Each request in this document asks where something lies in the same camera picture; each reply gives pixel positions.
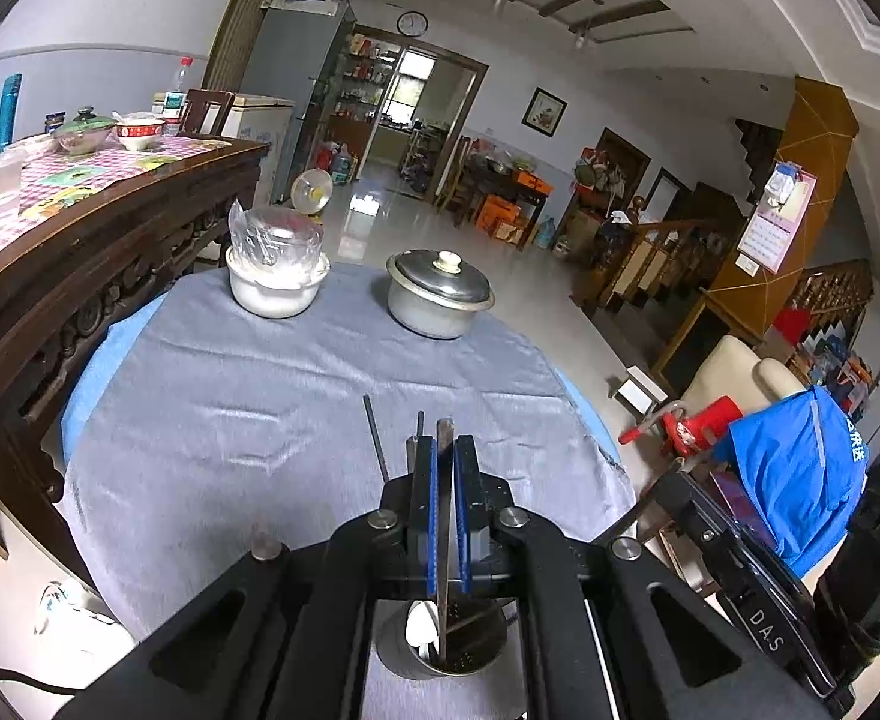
window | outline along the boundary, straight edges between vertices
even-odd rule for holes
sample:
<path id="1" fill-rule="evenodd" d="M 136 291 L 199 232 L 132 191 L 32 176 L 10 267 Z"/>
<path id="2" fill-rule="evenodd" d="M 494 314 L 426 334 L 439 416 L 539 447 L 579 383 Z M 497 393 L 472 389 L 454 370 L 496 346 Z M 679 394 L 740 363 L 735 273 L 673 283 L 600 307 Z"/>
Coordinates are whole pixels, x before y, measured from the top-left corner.
<path id="1" fill-rule="evenodd" d="M 390 87 L 383 113 L 397 124 L 409 124 L 417 110 L 419 96 L 424 93 L 435 60 L 420 53 L 408 52 L 400 60 L 400 69 Z"/>

red and white bowl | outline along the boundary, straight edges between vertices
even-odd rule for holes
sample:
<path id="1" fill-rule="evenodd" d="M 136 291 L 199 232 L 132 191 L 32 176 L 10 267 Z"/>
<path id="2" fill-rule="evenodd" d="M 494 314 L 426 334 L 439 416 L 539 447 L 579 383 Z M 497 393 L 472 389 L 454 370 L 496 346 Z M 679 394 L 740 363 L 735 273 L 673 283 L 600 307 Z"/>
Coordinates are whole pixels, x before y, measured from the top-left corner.
<path id="1" fill-rule="evenodd" d="M 156 117 L 122 117 L 116 124 L 116 138 L 127 151 L 143 151 L 163 136 L 163 120 Z"/>

calendar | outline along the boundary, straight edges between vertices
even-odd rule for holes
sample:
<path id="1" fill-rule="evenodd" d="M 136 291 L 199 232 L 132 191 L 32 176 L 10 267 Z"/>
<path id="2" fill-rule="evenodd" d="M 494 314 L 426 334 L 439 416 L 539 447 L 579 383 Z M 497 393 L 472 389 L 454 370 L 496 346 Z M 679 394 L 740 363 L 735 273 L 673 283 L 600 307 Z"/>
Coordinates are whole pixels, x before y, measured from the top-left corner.
<path id="1" fill-rule="evenodd" d="M 801 172 L 789 199 L 779 208 L 771 206 L 763 197 L 743 231 L 737 250 L 775 274 L 800 229 L 814 186 L 816 178 Z"/>

wall clock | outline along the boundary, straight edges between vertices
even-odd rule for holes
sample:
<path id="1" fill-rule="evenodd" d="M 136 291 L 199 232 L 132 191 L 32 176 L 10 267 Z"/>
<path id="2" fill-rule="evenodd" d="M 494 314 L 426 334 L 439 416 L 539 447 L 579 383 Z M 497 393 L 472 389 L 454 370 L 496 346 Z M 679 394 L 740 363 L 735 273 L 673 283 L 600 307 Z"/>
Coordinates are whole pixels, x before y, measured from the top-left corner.
<path id="1" fill-rule="evenodd" d="M 397 31 L 407 37 L 419 37 L 427 31 L 427 17 L 419 10 L 408 10 L 397 19 Z"/>

pink tablecloth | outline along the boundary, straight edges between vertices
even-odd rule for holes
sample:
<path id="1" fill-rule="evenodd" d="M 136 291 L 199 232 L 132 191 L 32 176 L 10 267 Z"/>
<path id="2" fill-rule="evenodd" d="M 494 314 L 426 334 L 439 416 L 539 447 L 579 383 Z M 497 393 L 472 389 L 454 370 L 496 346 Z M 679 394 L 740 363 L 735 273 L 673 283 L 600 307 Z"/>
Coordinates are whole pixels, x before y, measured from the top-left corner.
<path id="1" fill-rule="evenodd" d="M 110 138 L 100 151 L 71 157 L 54 154 L 23 167 L 19 217 L 0 227 L 0 250 L 27 230 L 84 197 L 160 165 L 225 146 L 224 141 L 164 137 L 150 151 L 126 151 Z"/>

